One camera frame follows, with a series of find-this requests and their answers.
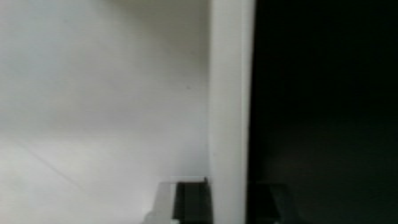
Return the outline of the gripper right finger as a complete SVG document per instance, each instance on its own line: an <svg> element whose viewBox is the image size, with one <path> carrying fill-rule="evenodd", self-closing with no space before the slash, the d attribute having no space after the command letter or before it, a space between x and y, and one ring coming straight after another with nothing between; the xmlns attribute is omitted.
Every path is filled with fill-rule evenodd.
<svg viewBox="0 0 398 224"><path fill-rule="evenodd" d="M256 185L254 202L256 224L305 224L284 184Z"/></svg>

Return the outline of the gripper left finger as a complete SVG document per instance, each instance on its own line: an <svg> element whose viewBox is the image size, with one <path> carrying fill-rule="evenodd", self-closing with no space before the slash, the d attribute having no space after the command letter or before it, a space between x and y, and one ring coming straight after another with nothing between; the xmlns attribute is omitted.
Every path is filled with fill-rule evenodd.
<svg viewBox="0 0 398 224"><path fill-rule="evenodd" d="M142 224L213 224L206 177L179 178L158 184L152 208Z"/></svg>

